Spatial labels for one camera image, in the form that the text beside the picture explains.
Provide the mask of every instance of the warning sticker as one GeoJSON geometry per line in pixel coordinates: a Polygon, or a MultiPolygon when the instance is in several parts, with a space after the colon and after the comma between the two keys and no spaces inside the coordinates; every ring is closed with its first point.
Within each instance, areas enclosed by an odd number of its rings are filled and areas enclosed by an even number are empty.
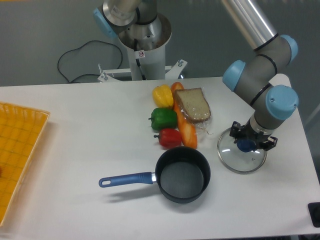
{"type": "Polygon", "coordinates": [[[134,52],[135,59],[142,59],[146,56],[144,50],[139,50],[134,52]]]}

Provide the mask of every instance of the black cable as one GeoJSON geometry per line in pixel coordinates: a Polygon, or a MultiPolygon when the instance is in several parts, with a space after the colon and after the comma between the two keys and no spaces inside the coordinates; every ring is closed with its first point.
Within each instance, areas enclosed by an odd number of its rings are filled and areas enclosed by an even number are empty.
{"type": "MultiPolygon", "coordinates": [[[[134,39],[133,41],[134,41],[134,42],[133,42],[133,50],[134,50],[135,52],[137,52],[137,51],[138,51],[138,40],[137,40],[137,39],[134,39]]],[[[146,79],[146,76],[145,76],[145,74],[144,74],[144,70],[143,70],[142,67],[141,67],[139,58],[136,58],[136,59],[135,59],[135,62],[136,62],[136,65],[139,67],[142,80],[147,80],[147,79],[146,79]]]]}
{"type": "Polygon", "coordinates": [[[100,41],[100,40],[91,40],[91,41],[88,41],[88,42],[86,42],[85,44],[83,44],[81,47],[78,47],[78,48],[76,48],[76,49],[72,49],[72,50],[66,51],[66,52],[65,52],[64,54],[62,54],[62,56],[59,58],[58,63],[57,63],[58,72],[64,77],[65,80],[67,80],[67,83],[68,83],[68,84],[75,84],[75,83],[79,84],[80,82],[77,82],[76,80],[79,79],[79,78],[82,78],[82,77],[84,77],[84,76],[100,76],[99,74],[86,73],[86,74],[77,76],[75,79],[73,79],[73,80],[70,81],[70,80],[60,71],[60,69],[59,69],[60,60],[62,59],[62,57],[63,57],[64,55],[66,55],[67,53],[73,52],[73,51],[80,50],[80,49],[82,49],[84,46],[86,46],[86,45],[88,45],[88,44],[90,44],[90,43],[102,43],[102,44],[107,44],[107,45],[111,45],[111,46],[113,46],[113,47],[116,47],[116,48],[119,50],[120,54],[121,54],[121,61],[120,61],[120,64],[118,65],[118,67],[117,67],[116,69],[119,69],[119,68],[120,68],[120,66],[121,66],[121,64],[122,64],[122,62],[123,62],[123,60],[124,60],[124,56],[123,56],[123,53],[122,53],[121,49],[120,49],[117,45],[114,45],[114,44],[112,44],[112,43],[105,42],[105,41],[100,41]]]}

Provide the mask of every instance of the blue handle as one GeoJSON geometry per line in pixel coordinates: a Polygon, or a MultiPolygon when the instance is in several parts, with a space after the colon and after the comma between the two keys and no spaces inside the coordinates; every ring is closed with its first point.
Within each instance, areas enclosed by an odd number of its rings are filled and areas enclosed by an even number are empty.
{"type": "Polygon", "coordinates": [[[99,186],[101,188],[108,188],[126,184],[153,184],[152,173],[140,172],[122,176],[104,177],[99,180],[99,186]]]}

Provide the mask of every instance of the saucepan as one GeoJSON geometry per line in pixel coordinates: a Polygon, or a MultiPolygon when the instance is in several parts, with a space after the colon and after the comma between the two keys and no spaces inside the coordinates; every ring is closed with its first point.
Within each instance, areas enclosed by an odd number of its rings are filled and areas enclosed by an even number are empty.
{"type": "Polygon", "coordinates": [[[99,186],[108,188],[136,183],[157,183],[167,199],[187,204],[201,196],[210,182],[210,177],[210,166],[205,156],[193,148],[178,146],[160,156],[154,172],[104,177],[99,180],[99,186]]]}

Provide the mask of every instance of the red bell pepper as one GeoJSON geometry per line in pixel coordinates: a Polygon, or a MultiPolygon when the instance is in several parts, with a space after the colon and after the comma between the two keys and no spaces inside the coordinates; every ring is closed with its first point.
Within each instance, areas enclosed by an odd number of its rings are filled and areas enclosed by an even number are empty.
{"type": "Polygon", "coordinates": [[[173,128],[165,128],[159,132],[159,135],[154,135],[154,138],[159,138],[161,146],[172,149],[181,145],[182,138],[179,131],[173,128]]]}

